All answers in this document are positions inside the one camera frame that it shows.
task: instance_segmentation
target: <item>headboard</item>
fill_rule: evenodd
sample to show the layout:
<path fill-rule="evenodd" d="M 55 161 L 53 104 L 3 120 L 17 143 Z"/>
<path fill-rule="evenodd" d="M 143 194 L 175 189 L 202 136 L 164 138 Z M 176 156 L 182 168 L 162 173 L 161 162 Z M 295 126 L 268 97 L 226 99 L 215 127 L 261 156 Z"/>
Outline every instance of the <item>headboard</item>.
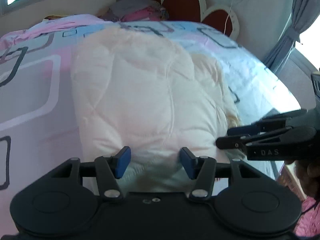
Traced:
<path fill-rule="evenodd" d="M 161 3 L 169 13 L 171 21 L 191 21 L 207 24 L 222 33 L 230 10 L 226 5 L 213 5 L 207 8 L 205 0 L 155 0 Z M 226 35 L 236 40 L 240 31 L 238 18 L 233 10 L 230 11 Z"/>

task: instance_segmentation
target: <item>patterned bedsheet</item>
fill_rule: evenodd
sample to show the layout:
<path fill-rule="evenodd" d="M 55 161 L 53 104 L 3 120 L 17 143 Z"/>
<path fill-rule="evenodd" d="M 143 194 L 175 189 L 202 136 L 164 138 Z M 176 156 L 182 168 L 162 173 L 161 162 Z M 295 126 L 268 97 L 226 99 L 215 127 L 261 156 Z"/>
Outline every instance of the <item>patterned bedsheet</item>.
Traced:
<path fill-rule="evenodd" d="M 271 110 L 300 108 L 246 49 L 198 23 L 104 23 L 49 33 L 0 51 L 0 237 L 17 233 L 9 205 L 18 191 L 66 159 L 82 158 L 71 92 L 72 51 L 84 37 L 114 25 L 167 37 L 190 52 L 216 57 L 243 124 Z M 251 164 L 272 176 L 270 162 Z"/>

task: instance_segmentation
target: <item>circular pad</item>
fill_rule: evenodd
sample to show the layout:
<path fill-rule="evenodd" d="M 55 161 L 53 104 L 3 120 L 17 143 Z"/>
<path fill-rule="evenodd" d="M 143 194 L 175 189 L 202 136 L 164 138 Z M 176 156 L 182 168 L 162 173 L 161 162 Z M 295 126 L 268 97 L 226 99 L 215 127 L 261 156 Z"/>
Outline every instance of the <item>circular pad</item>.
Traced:
<path fill-rule="evenodd" d="M 94 194 L 68 179 L 31 184 L 12 199 L 14 222 L 32 234 L 63 236 L 83 229 L 97 210 Z"/>
<path fill-rule="evenodd" d="M 266 179 L 243 179 L 220 192 L 214 208 L 222 222 L 249 235 L 275 235 L 292 228 L 301 202 L 285 187 Z"/>

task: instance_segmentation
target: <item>blue gripper pad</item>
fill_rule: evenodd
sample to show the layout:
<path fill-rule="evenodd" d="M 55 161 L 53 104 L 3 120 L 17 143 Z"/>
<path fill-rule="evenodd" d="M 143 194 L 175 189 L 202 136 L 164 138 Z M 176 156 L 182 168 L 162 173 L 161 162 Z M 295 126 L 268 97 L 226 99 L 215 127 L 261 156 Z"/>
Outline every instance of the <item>blue gripper pad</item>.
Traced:
<path fill-rule="evenodd" d="M 115 178 L 122 178 L 125 170 L 127 169 L 130 161 L 131 161 L 131 149 L 128 146 L 125 146 L 121 149 L 120 152 L 117 153 L 116 156 L 113 157 L 117 159 L 116 168 L 115 168 Z"/>

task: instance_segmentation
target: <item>pink quilt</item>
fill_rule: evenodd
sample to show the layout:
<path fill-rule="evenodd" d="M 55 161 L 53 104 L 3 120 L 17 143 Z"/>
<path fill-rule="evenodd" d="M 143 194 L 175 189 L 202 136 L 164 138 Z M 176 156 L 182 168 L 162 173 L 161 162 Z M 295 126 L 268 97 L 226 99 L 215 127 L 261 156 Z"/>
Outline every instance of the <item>pink quilt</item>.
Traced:
<path fill-rule="evenodd" d="M 61 19 L 40 22 L 28 30 L 7 33 L 0 38 L 0 51 L 8 49 L 19 42 L 36 38 L 44 33 L 52 33 L 79 26 L 101 24 L 104 20 L 90 14 L 79 14 Z"/>

